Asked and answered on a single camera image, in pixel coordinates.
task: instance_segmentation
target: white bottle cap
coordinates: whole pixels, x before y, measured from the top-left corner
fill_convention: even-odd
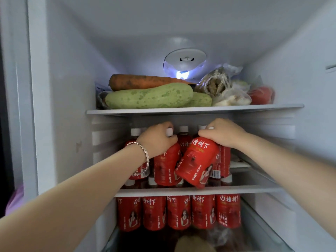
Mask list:
[[[134,179],[128,179],[125,182],[125,186],[133,186],[135,184],[135,180]]]
[[[167,128],[167,130],[166,130],[166,136],[167,137],[173,136],[173,128]]]
[[[221,182],[232,183],[232,174],[229,174],[226,178],[221,178]]]
[[[148,184],[150,186],[156,186],[157,183],[155,182],[155,179],[153,177],[148,177]]]
[[[187,126],[180,126],[180,133],[187,133],[188,131],[189,130]]]
[[[178,183],[178,185],[182,185],[182,184],[183,184],[183,182],[184,182],[184,180],[183,180],[183,179],[181,179],[181,181]]]
[[[205,125],[198,125],[198,130],[203,130],[203,129],[206,129],[207,128],[207,126],[205,126]]]
[[[139,136],[141,134],[141,128],[132,128],[131,136]]]

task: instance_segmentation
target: bracelet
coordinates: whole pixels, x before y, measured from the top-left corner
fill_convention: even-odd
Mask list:
[[[146,158],[147,158],[147,165],[146,165],[145,170],[144,170],[143,172],[140,173],[140,175],[142,175],[142,174],[144,174],[144,173],[148,170],[148,168],[149,168],[149,156],[148,156],[148,152],[147,152],[147,150],[146,150],[140,143],[138,143],[138,142],[136,142],[136,141],[129,142],[129,143],[126,145],[126,147],[127,147],[128,145],[131,145],[131,144],[137,144],[137,145],[139,145],[139,146],[142,148],[142,150],[144,151],[145,155],[146,155]]]

